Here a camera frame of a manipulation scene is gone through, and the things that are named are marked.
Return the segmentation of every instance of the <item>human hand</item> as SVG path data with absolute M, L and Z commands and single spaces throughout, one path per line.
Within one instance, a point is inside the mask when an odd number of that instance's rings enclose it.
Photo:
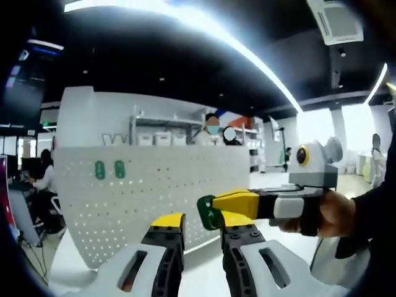
M 334 191 L 326 191 L 320 206 L 323 216 L 318 237 L 347 237 L 353 230 L 355 202 Z M 300 219 L 293 218 L 279 226 L 284 232 L 299 233 Z

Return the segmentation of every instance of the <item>window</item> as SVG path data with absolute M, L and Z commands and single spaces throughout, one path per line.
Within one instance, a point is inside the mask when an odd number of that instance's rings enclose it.
M 325 145 L 335 135 L 331 112 L 328 108 L 299 113 L 297 115 L 297 133 L 300 143 L 318 140 Z
M 343 106 L 342 116 L 348 150 L 358 153 L 369 152 L 375 131 L 370 106 L 367 104 Z

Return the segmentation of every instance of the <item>perforated panel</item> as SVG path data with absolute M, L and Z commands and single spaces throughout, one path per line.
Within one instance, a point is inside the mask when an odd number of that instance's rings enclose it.
M 119 160 L 123 178 L 114 170 Z M 105 166 L 102 180 L 97 161 Z M 198 198 L 249 186 L 246 147 L 57 148 L 55 168 L 66 224 L 93 269 L 171 212 L 186 214 L 186 251 L 204 245 L 219 233 L 203 229 Z

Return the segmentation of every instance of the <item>black ceiling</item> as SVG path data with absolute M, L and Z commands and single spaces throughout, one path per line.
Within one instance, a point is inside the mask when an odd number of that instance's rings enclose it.
M 191 2 L 216 19 L 305 109 L 362 102 L 367 95 L 357 91 L 370 91 L 384 63 L 366 28 L 363 42 L 325 46 L 305 0 L 173 2 Z M 175 98 L 241 114 L 295 113 L 283 93 L 236 50 L 174 19 L 121 7 L 62 10 L 60 2 L 51 2 L 33 31 L 37 39 L 65 46 L 48 82 L 47 102 L 59 101 L 65 85 L 94 85 L 99 91 Z M 343 88 L 332 88 L 332 63 L 340 48 L 346 53 L 340 59 Z M 351 96 L 304 103 L 340 93 Z M 380 93 L 373 103 L 388 99 L 385 88 Z

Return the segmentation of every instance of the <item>red object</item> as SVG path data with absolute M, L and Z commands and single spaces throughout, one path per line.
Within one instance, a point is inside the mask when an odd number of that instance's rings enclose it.
M 0 157 L 0 204 L 6 214 L 8 224 L 15 226 L 15 220 L 12 216 L 12 210 L 8 195 L 8 182 L 7 182 L 7 157 Z

